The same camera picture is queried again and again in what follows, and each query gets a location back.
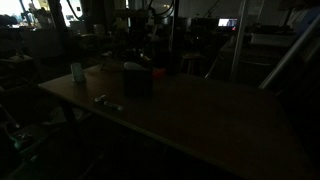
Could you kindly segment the black box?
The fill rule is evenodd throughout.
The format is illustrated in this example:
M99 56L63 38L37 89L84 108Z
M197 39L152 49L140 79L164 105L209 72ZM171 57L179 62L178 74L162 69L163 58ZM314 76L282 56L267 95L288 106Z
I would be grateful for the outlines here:
M150 70L125 70L124 93L127 97L150 97L153 92L153 77Z

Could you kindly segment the white towel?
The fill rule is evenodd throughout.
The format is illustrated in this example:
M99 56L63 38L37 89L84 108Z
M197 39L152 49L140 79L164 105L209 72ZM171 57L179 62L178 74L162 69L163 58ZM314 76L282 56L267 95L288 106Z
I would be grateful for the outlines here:
M134 62L125 62L124 68L126 70L145 70L145 68L137 63Z

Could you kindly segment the red block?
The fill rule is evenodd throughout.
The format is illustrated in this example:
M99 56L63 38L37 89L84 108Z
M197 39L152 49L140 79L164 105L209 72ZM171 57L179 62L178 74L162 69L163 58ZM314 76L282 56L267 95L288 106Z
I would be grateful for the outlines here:
M154 79L161 78L166 74L166 70L164 68L154 69L152 73L152 77Z

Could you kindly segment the wooden stool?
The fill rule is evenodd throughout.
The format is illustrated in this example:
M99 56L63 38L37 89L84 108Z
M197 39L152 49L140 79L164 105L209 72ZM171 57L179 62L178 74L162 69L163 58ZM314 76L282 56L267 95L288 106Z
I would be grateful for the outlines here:
M199 53L187 53L182 55L182 61L180 63L180 69L183 69L185 63L187 63L187 73L192 75L194 73L194 66L197 62L202 63L206 59L205 56Z

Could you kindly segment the lit computer monitor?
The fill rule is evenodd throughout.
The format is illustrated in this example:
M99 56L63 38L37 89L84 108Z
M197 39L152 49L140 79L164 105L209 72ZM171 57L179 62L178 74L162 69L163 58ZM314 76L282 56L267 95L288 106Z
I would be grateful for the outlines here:
M236 19L229 19L229 18L220 18L218 21L219 27L235 27L237 25Z

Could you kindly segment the metal support pole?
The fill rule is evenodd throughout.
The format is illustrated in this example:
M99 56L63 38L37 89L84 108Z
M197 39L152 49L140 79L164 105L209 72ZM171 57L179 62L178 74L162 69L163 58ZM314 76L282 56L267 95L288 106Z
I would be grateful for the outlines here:
M244 32L246 28L246 19L248 16L248 9L249 9L250 0L242 0L242 8L241 8L241 16L239 21L239 28L237 33L235 51L231 66L231 74L230 74L230 81L234 82L237 76L237 69L239 64L239 59L241 55L242 43Z

